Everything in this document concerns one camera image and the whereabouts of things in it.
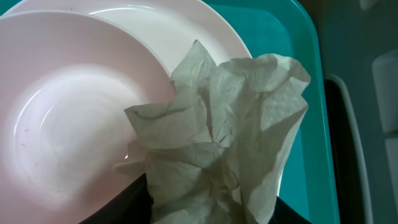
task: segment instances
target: plate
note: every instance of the plate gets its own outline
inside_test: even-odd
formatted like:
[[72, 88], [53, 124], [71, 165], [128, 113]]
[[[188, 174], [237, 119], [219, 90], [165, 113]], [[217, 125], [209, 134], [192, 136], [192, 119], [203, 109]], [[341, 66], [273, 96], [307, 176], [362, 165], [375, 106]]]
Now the plate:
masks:
[[137, 37], [70, 11], [0, 17], [0, 223], [78, 223], [127, 186], [124, 109], [174, 97]]
[[233, 28], [199, 0], [24, 0], [4, 15], [39, 9], [84, 12], [112, 21], [143, 40], [170, 72], [195, 39], [217, 64], [251, 56]]

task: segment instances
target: napkin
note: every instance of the napkin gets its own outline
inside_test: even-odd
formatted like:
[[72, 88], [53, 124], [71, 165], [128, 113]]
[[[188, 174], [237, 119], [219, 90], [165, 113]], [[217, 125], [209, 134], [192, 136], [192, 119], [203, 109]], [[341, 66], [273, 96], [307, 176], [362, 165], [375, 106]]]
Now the napkin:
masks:
[[265, 54], [217, 66], [195, 41], [172, 73], [170, 103], [125, 110], [160, 223], [268, 223], [278, 179], [308, 110], [310, 77], [290, 57]]

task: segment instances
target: pink plate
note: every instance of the pink plate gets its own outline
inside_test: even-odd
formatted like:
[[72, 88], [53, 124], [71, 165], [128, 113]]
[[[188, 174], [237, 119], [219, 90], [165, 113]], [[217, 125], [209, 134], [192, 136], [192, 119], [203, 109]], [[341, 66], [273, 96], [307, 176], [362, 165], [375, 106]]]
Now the pink plate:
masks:
[[169, 101], [166, 68], [98, 17], [0, 17], [0, 223], [77, 223], [127, 180], [111, 171], [134, 131], [123, 109]]

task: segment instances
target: teal tray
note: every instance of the teal tray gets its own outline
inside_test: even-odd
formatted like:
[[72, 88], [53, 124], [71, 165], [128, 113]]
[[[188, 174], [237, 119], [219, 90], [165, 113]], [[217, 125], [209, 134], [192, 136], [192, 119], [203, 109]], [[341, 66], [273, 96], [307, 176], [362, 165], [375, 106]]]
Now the teal tray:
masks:
[[[2, 0], [3, 14], [19, 0]], [[318, 37], [296, 0], [205, 0], [241, 36], [253, 57], [276, 53], [299, 60], [312, 80], [309, 104], [286, 163], [280, 197], [312, 223], [340, 223]]]

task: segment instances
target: gray surface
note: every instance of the gray surface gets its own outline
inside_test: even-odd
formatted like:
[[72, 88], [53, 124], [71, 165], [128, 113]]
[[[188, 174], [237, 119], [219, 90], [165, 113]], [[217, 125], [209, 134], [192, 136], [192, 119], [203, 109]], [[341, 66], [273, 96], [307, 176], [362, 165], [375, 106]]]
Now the gray surface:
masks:
[[398, 223], [371, 65], [398, 48], [398, 1], [362, 11], [359, 0], [299, 0], [317, 28], [323, 73], [348, 87], [363, 145], [375, 223]]

